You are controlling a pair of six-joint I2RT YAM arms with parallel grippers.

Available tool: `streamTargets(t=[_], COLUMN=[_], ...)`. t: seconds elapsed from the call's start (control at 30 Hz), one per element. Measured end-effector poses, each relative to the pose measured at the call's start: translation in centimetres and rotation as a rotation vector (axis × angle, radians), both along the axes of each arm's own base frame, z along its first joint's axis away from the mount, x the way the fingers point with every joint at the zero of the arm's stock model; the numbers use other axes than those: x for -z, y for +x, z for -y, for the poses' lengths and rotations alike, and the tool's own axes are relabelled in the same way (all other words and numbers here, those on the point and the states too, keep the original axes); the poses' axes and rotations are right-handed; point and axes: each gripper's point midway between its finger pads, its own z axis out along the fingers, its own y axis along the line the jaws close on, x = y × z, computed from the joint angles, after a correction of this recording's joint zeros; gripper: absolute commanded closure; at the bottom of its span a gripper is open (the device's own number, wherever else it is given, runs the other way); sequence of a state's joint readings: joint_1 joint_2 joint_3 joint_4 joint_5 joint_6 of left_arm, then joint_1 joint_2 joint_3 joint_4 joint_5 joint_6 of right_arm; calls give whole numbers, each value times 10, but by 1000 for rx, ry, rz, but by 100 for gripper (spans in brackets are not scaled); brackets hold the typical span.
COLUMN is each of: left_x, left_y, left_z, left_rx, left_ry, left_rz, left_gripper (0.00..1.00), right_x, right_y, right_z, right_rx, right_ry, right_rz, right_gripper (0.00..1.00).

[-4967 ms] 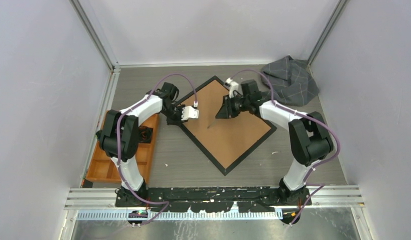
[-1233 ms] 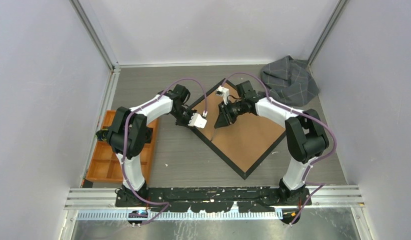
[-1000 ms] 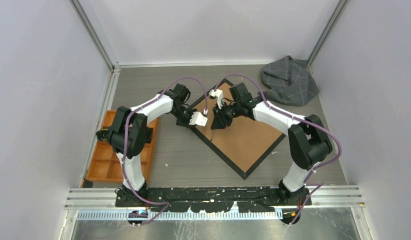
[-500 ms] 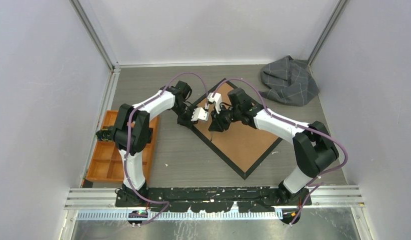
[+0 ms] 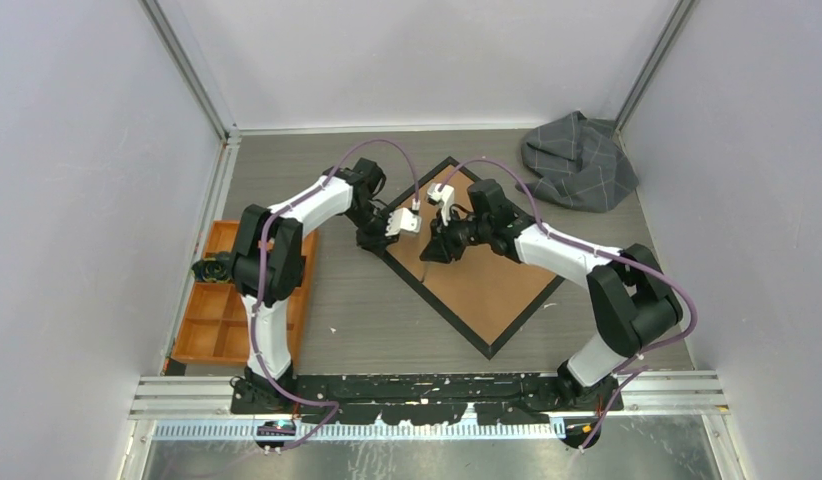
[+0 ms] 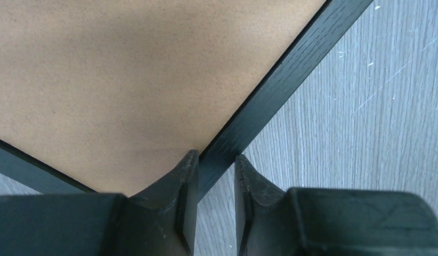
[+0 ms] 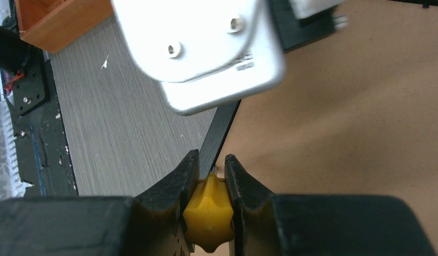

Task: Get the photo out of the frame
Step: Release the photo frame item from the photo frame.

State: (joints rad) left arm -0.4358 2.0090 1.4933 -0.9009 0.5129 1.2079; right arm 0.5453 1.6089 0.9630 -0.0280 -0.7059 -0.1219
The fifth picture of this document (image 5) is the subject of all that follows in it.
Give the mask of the black picture frame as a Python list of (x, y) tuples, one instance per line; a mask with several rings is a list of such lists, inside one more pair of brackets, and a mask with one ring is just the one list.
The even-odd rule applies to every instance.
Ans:
[(441, 182), (458, 165), (448, 157), (420, 178), (422, 226), (388, 246), (384, 263), (484, 357), (493, 358), (563, 283), (539, 267), (494, 254), (487, 245), (469, 246), (449, 264), (430, 263), (419, 281), (419, 255), (431, 237), (430, 222), (440, 212), (426, 201), (431, 183)]

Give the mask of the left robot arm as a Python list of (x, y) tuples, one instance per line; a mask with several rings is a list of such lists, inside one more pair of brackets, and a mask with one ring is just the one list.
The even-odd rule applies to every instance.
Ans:
[(243, 211), (228, 271), (252, 316), (244, 378), (257, 386), (255, 400), (267, 412), (285, 412), (294, 398), (292, 385), (282, 378), (292, 367), (287, 309), (304, 278), (305, 237), (332, 217), (344, 216), (356, 227), (357, 246), (383, 255), (398, 240), (387, 234), (388, 211), (378, 207), (376, 198), (385, 181), (376, 162), (361, 158), (334, 176), (325, 172), (284, 202), (267, 208), (253, 204)]

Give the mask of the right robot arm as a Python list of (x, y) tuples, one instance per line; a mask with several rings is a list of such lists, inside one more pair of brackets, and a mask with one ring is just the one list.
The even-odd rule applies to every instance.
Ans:
[(491, 179), (474, 182), (467, 193), (469, 210), (455, 203), (453, 187), (429, 186), (427, 201), (440, 210), (420, 258), (449, 264), (467, 247), (487, 245), (496, 255), (543, 268), (588, 291), (597, 332), (558, 368), (554, 382), (567, 408), (585, 409), (597, 398), (598, 384), (681, 320), (682, 307), (659, 279), (647, 247), (614, 249), (565, 235), (516, 208)]

